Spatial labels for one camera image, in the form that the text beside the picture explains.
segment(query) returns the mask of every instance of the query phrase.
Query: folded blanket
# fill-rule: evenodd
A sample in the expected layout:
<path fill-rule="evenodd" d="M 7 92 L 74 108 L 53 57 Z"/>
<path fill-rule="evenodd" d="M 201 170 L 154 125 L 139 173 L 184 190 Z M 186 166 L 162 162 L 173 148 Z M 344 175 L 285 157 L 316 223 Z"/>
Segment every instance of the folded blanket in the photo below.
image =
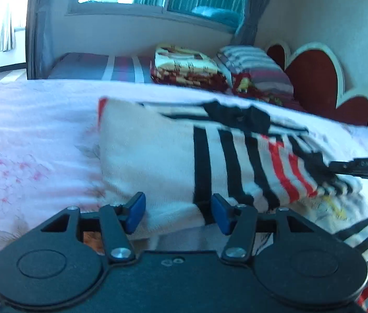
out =
<path fill-rule="evenodd" d="M 174 45 L 159 45 L 151 64 L 152 80 L 157 83 L 198 87 L 224 92 L 226 77 L 207 55 Z"/>
<path fill-rule="evenodd" d="M 175 71 L 158 70 L 151 62 L 151 78 L 155 83 L 163 85 L 175 85 L 191 88 L 200 88 L 207 91 L 224 93 L 228 88 L 226 78 L 223 74 L 195 74 L 182 75 Z"/>

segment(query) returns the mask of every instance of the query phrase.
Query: floor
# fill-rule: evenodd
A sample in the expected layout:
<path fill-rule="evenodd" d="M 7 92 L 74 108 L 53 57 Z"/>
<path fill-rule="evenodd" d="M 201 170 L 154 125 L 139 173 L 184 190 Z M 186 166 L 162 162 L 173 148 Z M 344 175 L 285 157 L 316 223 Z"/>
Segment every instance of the floor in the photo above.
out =
<path fill-rule="evenodd" d="M 11 70 L 0 73 L 0 82 L 13 82 L 16 80 L 26 80 L 26 69 Z"/>

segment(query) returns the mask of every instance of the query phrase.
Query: white sheer curtain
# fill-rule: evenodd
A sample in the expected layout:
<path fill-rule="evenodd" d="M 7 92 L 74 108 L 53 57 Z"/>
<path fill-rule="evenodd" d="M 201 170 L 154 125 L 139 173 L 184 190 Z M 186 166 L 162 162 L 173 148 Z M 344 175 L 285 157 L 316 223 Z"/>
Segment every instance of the white sheer curtain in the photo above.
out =
<path fill-rule="evenodd" d="M 15 48 L 15 28 L 12 24 L 12 1 L 6 0 L 6 10 L 3 15 L 2 26 L 0 30 L 0 51 L 8 52 Z"/>

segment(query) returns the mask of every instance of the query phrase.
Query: white striped cloth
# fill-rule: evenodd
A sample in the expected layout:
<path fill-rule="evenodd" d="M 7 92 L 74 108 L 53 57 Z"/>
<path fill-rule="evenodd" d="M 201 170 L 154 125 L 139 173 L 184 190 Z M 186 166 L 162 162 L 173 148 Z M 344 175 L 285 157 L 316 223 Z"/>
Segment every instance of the white striped cloth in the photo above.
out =
<path fill-rule="evenodd" d="M 146 194 L 147 215 L 134 239 L 213 223 L 208 201 L 219 193 L 259 212 L 288 206 L 368 262 L 368 206 L 359 180 L 320 173 L 316 157 L 328 162 L 331 147 L 288 119 L 218 103 L 107 100 L 100 149 L 111 204 Z M 253 253 L 271 244 L 269 237 L 257 239 Z M 368 311 L 368 284 L 358 303 Z"/>

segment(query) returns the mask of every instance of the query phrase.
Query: blue gripper pad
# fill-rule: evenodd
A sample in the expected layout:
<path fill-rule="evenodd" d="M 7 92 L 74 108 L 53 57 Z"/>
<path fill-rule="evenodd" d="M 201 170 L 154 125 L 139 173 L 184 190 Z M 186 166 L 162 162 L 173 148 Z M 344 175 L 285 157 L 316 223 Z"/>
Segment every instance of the blue gripper pad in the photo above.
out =
<path fill-rule="evenodd" d="M 224 235 L 231 235 L 236 225 L 233 207 L 219 194 L 213 194 L 210 201 L 213 217 Z"/>
<path fill-rule="evenodd" d="M 126 234 L 132 234 L 135 232 L 145 214 L 145 194 L 142 192 L 136 193 L 133 198 L 131 198 L 128 203 L 124 205 L 124 208 L 129 211 L 127 219 L 125 220 L 124 231 Z"/>

